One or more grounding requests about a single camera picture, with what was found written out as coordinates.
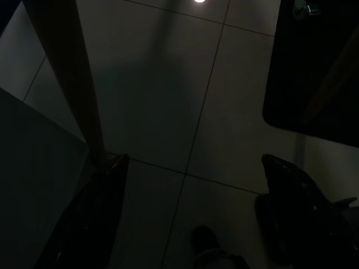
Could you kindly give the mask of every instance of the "foot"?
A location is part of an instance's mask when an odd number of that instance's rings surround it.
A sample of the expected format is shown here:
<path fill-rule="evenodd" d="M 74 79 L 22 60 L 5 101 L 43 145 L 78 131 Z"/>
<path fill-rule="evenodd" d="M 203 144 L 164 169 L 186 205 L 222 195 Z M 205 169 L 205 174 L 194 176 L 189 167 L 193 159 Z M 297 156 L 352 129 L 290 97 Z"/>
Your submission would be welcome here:
<path fill-rule="evenodd" d="M 215 234 L 207 226 L 199 226 L 193 230 L 192 246 L 196 255 L 209 249 L 220 249 Z"/>

